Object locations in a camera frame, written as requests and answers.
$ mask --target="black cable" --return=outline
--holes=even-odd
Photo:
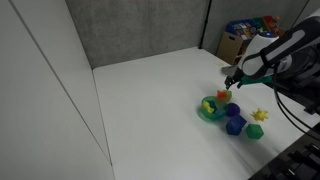
[[[291,29],[293,28],[293,26],[297,23],[299,17],[301,16],[302,12],[304,11],[304,9],[307,7],[307,5],[309,4],[310,0],[307,0],[307,2],[304,4],[303,8],[301,9],[299,15],[297,16],[296,20],[294,21],[294,23],[291,26]]]
[[[278,91],[277,91],[277,71],[278,71],[278,67],[279,67],[279,64],[276,64],[275,67],[274,67],[274,85],[273,85],[273,90],[274,90],[274,94],[275,94],[275,98],[276,98],[276,101],[277,101],[277,105],[278,107],[280,108],[281,112],[284,114],[284,116],[290,121],[290,123],[295,126],[297,129],[299,129],[301,132],[303,132],[304,134],[312,137],[313,139],[315,140],[318,140],[320,141],[319,138],[307,133],[306,131],[304,131],[303,129],[301,129],[298,125],[296,125],[291,119],[290,117],[286,114],[286,112],[282,109],[281,105],[283,106],[283,108],[285,110],[287,110],[287,112],[293,116],[298,122],[300,122],[301,124],[303,124],[304,126],[306,126],[308,129],[313,130],[313,128],[311,128],[310,126],[308,126],[307,124],[305,124],[303,121],[301,121],[299,118],[297,118],[291,111],[289,111],[289,109],[283,104],[283,102],[281,101],[280,97],[279,97],[279,94],[278,94]]]
[[[310,49],[312,49],[313,52],[314,52],[313,62],[312,62],[312,64],[311,64],[311,66],[308,66],[308,65],[307,65],[307,68],[306,68],[304,71],[302,71],[301,73],[297,74],[297,75],[300,75],[300,74],[302,74],[302,73],[304,73],[304,72],[312,69],[313,66],[318,62],[318,58],[319,58],[318,51],[317,51],[314,47],[312,47],[312,46],[310,47]]]
[[[210,15],[211,4],[212,4],[212,0],[209,0],[207,15],[206,15],[206,19],[204,20],[202,35],[201,35],[200,43],[199,43],[199,47],[198,47],[199,49],[202,49],[203,39],[204,39],[204,36],[206,34],[208,19],[209,19],[209,15]]]

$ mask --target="yellow star toy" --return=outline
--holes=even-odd
[[[251,116],[253,116],[253,118],[256,121],[264,121],[265,119],[269,119],[269,117],[267,116],[268,111],[262,111],[261,109],[258,108],[257,112],[253,112],[251,114]]]
[[[213,108],[210,107],[210,103],[207,102],[207,101],[204,101],[204,102],[202,103],[202,107],[203,107],[205,110],[207,110],[208,113],[214,113],[214,111],[215,111],[215,109],[213,109]]]

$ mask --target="white panel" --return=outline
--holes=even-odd
[[[0,1],[0,23],[0,179],[113,179],[107,158],[8,1]]]
[[[82,116],[108,155],[95,83],[64,0],[13,0]]]

